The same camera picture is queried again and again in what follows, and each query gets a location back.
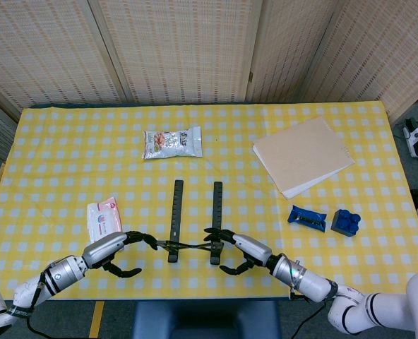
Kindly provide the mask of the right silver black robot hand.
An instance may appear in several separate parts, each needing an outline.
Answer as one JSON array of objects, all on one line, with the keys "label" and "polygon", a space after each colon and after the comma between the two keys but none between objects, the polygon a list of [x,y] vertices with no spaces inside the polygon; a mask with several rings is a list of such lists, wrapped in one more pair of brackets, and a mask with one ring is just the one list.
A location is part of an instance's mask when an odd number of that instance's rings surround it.
[{"label": "right silver black robot hand", "polygon": [[205,241],[222,240],[229,242],[243,253],[245,262],[237,268],[220,266],[220,269],[228,275],[241,275],[254,266],[266,267],[270,257],[274,257],[271,248],[244,234],[237,234],[230,230],[221,230],[214,227],[205,228],[204,231],[208,233],[208,236],[204,238]]}]

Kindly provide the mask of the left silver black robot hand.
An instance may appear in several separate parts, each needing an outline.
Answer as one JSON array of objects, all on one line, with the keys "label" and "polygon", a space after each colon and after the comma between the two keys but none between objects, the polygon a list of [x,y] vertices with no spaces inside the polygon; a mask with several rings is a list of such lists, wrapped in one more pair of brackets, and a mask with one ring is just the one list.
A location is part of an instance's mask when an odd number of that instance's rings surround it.
[{"label": "left silver black robot hand", "polygon": [[105,271],[118,278],[131,278],[139,274],[142,269],[122,270],[112,263],[115,253],[126,245],[136,242],[145,242],[152,249],[157,250],[157,240],[154,236],[138,231],[113,232],[97,240],[83,250],[82,258],[88,269],[102,267]]}]

